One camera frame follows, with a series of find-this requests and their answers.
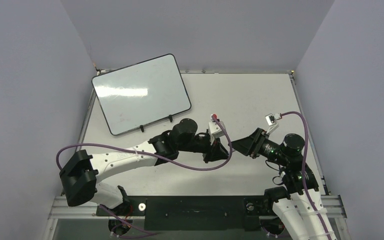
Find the black framed whiteboard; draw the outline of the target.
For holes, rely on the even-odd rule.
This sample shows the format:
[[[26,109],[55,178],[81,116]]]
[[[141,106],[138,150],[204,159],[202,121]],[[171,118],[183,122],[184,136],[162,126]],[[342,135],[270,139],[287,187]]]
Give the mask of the black framed whiteboard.
[[[171,53],[95,76],[91,83],[113,136],[171,120],[192,107]]]

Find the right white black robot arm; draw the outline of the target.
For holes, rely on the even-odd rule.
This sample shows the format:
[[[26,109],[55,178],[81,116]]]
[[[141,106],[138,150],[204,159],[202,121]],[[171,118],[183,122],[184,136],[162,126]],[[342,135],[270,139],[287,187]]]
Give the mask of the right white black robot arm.
[[[253,134],[232,142],[244,156],[265,157],[280,166],[282,185],[266,189],[262,207],[275,214],[294,240],[335,240],[337,237],[321,201],[317,180],[304,162],[305,140],[298,134],[287,134],[281,144],[268,139],[258,128]]]

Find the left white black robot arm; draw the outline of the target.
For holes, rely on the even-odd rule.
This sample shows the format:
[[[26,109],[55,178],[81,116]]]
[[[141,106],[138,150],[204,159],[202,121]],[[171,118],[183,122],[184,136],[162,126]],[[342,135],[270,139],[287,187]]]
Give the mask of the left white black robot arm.
[[[226,136],[222,121],[212,116],[206,132],[198,132],[197,123],[184,118],[171,130],[162,132],[141,144],[124,149],[104,144],[95,147],[107,148],[111,152],[89,154],[85,149],[78,150],[65,165],[60,156],[69,147],[64,147],[56,155],[60,169],[60,179],[67,204],[77,207],[87,202],[104,205],[116,215],[123,215],[129,208],[129,200],[122,186],[110,185],[105,179],[142,167],[155,167],[173,163],[194,171],[212,171],[213,167],[198,168],[176,162],[180,152],[200,153],[205,163],[223,160],[228,163],[232,150],[226,149],[220,138]]]

